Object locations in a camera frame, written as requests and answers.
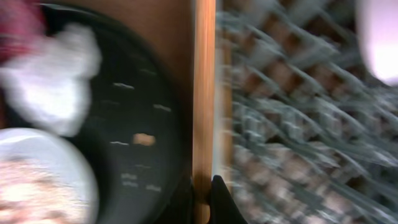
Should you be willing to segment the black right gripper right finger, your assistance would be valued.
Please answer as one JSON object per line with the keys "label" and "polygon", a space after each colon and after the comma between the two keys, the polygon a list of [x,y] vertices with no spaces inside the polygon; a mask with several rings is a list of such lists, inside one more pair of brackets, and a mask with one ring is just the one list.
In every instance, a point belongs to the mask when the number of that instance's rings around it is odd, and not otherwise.
{"label": "black right gripper right finger", "polygon": [[220,175],[215,175],[211,181],[208,203],[210,206],[208,224],[248,224]]}

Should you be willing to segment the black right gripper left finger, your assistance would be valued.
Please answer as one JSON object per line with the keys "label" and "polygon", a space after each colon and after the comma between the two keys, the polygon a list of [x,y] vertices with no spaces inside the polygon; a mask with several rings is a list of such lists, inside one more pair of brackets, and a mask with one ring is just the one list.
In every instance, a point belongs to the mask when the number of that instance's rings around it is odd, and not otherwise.
{"label": "black right gripper left finger", "polygon": [[182,179],[154,224],[192,224],[194,194],[191,178]]}

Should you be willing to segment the wooden chopstick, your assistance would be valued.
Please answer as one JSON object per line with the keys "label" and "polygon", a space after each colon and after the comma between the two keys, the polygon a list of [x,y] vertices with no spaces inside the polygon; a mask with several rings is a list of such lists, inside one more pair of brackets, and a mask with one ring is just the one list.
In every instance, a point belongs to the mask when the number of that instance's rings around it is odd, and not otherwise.
{"label": "wooden chopstick", "polygon": [[207,223],[213,160],[216,1],[195,2],[192,178],[195,224]]}

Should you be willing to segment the pink bowl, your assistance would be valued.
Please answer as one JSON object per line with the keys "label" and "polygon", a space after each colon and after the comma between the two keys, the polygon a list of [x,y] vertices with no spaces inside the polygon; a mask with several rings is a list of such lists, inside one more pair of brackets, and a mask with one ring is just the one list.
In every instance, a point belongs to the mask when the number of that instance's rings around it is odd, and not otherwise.
{"label": "pink bowl", "polygon": [[397,0],[357,0],[356,28],[364,64],[386,85],[397,85]]}

